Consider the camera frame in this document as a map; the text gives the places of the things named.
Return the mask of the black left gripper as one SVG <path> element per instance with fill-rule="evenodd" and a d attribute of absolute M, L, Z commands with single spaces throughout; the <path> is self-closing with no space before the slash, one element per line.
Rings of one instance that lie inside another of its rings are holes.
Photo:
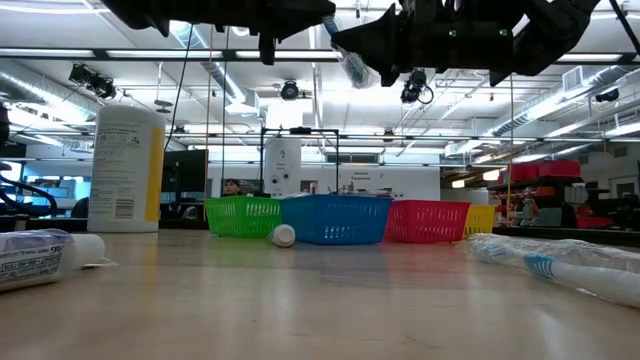
<path fill-rule="evenodd" d="M 270 26 L 275 9 L 273 30 Z M 223 27 L 246 28 L 251 36 L 259 38 L 261 62 L 273 65 L 275 38 L 284 40 L 319 25 L 334 13 L 335 4 L 330 0 L 184 0 L 173 2 L 169 19 L 206 23 L 218 31 Z"/>

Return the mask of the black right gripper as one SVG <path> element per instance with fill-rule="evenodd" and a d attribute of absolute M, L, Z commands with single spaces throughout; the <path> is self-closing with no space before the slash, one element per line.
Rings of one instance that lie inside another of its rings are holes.
<path fill-rule="evenodd" d="M 416 67 L 508 70 L 513 65 L 513 28 L 523 7 L 513 0 L 402 1 L 376 21 L 341 30 L 333 42 L 380 63 L 387 87 Z"/>

